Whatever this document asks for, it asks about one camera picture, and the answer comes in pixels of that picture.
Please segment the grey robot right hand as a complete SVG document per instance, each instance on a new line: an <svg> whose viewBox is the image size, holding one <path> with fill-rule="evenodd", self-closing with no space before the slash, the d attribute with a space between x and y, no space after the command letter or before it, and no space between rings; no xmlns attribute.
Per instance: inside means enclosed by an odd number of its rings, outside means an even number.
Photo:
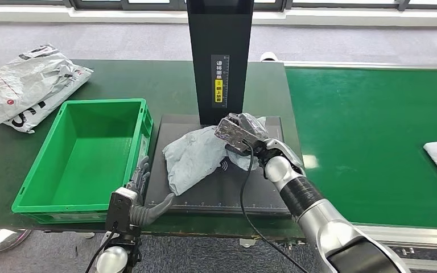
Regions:
<svg viewBox="0 0 437 273"><path fill-rule="evenodd" d="M269 136L269 132L265 127L265 117L256 118L249 113L229 113L227 119L259 140L265 140Z"/></svg>

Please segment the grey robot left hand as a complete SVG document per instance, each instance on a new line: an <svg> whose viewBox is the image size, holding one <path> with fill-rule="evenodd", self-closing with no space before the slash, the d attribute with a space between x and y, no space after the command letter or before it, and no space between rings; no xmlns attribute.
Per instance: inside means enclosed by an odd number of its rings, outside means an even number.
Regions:
<svg viewBox="0 0 437 273"><path fill-rule="evenodd" d="M137 204L130 211L130 224L144 227L156 221L172 206L175 199L174 193L169 193L165 199L152 208L143 205L142 189L150 177L149 156L144 156L138 163L126 188L137 193Z"/></svg>

